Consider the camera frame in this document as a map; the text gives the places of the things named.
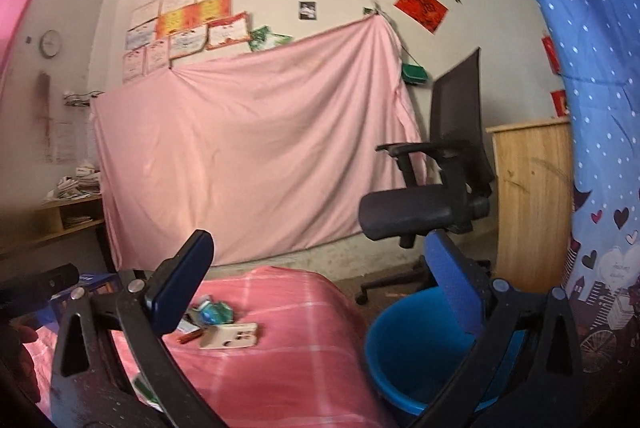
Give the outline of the person's left hand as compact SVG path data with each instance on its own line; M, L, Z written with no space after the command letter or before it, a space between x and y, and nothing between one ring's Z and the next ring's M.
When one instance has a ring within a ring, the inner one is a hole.
M38 340L38 334L29 326L1 325L1 361L26 396L39 403L41 394L32 356L25 348Z

